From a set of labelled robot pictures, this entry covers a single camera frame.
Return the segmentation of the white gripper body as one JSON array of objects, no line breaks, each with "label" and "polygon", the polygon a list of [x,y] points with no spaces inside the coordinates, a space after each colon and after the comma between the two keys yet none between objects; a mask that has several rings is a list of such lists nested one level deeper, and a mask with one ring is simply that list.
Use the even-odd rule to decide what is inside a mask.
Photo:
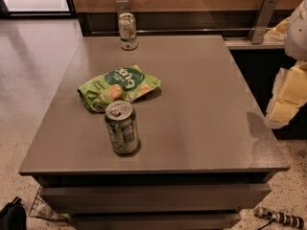
[{"label": "white gripper body", "polygon": [[285,53],[296,60],[307,61],[307,0],[291,14],[284,36]]}]

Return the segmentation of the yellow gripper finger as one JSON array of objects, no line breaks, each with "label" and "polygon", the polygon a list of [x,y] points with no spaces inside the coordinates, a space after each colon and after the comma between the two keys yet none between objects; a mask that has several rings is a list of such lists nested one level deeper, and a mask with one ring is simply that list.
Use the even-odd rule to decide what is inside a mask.
[{"label": "yellow gripper finger", "polygon": [[266,110],[266,126],[272,129],[287,126],[306,103],[307,62],[298,61],[289,70],[281,68],[275,77],[272,98]]},{"label": "yellow gripper finger", "polygon": [[265,43],[283,42],[284,35],[286,32],[286,27],[288,25],[290,18],[287,17],[281,22],[279,22],[275,27],[267,31],[264,35]]}]

